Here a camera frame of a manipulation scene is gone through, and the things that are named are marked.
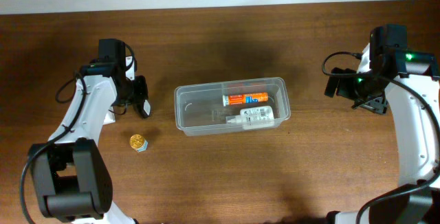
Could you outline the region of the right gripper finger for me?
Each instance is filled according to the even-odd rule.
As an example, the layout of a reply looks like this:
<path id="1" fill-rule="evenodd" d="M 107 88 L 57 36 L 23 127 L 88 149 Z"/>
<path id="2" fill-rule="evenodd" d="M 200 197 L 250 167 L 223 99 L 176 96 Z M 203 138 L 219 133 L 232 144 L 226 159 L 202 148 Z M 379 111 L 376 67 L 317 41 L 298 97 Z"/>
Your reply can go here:
<path id="1" fill-rule="evenodd" d="M 367 100 L 359 100 L 355 101 L 354 105 L 351 107 L 352 109 L 366 109 L 371 113 L 375 113 L 378 115 L 384 115 L 388 109 L 388 101 L 385 96 L 376 96 L 369 98 Z"/>
<path id="2" fill-rule="evenodd" d="M 330 98 L 334 97 L 336 90 L 338 88 L 338 85 L 339 85 L 339 81 L 340 81 L 340 79 L 338 77 L 335 77 L 335 76 L 329 77 L 329 79 L 327 81 L 327 86 L 324 90 L 324 94 L 327 97 L 330 97 Z"/>

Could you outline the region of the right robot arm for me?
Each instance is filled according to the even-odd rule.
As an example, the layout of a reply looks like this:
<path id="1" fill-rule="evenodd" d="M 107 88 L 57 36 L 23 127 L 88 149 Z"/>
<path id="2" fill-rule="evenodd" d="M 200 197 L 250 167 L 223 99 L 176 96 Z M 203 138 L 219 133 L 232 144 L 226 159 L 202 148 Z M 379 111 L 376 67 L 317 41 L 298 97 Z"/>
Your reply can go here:
<path id="1" fill-rule="evenodd" d="M 383 115 L 391 110 L 399 153 L 398 187 L 356 212 L 332 211 L 327 223 L 439 222 L 439 66 L 434 54 L 408 47 L 407 28 L 371 30 L 356 70 L 324 74 L 324 94 L 353 101 L 353 109 Z"/>

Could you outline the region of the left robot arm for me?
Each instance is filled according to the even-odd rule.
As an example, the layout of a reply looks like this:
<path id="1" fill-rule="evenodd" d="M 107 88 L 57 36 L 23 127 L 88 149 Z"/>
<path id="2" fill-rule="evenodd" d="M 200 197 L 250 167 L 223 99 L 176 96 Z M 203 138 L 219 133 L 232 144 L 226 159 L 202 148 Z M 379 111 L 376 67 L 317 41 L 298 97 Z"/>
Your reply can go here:
<path id="1" fill-rule="evenodd" d="M 19 182 L 22 213 L 33 223 L 25 202 L 25 178 L 32 176 L 39 210 L 62 223 L 136 223 L 113 201 L 113 184 L 98 142 L 112 107 L 133 106 L 151 114 L 144 76 L 136 76 L 134 51 L 116 38 L 101 39 L 98 56 L 75 72 L 70 106 L 48 141 L 33 144 Z"/>

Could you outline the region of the dark bottle white cap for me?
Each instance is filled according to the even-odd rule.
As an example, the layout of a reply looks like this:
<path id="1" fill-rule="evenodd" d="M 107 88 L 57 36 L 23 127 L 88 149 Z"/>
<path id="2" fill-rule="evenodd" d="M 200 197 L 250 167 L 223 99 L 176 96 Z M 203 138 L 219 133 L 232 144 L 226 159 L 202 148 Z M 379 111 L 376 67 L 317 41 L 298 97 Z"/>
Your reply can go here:
<path id="1" fill-rule="evenodd" d="M 151 105 L 148 100 L 139 101 L 133 105 L 133 108 L 142 119 L 146 119 L 151 115 Z"/>

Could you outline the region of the orange tablet tube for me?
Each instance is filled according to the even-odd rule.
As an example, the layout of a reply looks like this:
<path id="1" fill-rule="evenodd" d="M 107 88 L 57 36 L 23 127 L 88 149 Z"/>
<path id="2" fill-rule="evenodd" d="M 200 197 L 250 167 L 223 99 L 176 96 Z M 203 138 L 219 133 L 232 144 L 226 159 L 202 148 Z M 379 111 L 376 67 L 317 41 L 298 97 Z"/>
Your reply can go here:
<path id="1" fill-rule="evenodd" d="M 269 95 L 267 92 L 244 93 L 244 94 L 222 96 L 222 103 L 224 107 L 230 105 L 238 105 L 238 104 L 267 102 L 268 100 L 269 100 Z"/>

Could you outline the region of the white spray bottle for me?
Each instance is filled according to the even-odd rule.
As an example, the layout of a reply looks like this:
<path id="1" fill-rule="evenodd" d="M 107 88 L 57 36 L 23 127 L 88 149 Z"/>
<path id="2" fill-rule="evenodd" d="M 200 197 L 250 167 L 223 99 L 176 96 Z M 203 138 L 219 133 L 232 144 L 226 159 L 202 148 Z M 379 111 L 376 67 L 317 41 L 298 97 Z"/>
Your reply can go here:
<path id="1" fill-rule="evenodd" d="M 269 128 L 275 125 L 271 106 L 241 109 L 240 114 L 228 116 L 227 124 L 241 125 L 243 130 Z"/>

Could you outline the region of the small jar gold lid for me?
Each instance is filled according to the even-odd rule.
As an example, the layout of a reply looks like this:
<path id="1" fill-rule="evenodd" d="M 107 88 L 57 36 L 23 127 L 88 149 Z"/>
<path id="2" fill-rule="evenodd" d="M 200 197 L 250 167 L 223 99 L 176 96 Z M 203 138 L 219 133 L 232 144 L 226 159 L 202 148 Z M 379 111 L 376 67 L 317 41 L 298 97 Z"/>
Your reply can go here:
<path id="1" fill-rule="evenodd" d="M 147 149 L 148 142 L 142 135 L 132 135 L 129 139 L 129 144 L 133 150 L 140 153 Z"/>

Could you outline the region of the white Panadol box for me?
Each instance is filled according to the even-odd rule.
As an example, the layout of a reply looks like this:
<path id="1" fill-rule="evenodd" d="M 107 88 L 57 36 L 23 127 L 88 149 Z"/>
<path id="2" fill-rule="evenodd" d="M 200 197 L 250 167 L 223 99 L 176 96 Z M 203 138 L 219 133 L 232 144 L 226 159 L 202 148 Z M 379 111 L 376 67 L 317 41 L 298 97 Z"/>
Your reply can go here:
<path id="1" fill-rule="evenodd" d="M 103 124 L 107 125 L 107 124 L 112 124 L 116 121 L 116 115 L 114 113 L 112 113 L 111 111 L 107 111 L 106 115 L 104 117 L 104 121 Z"/>

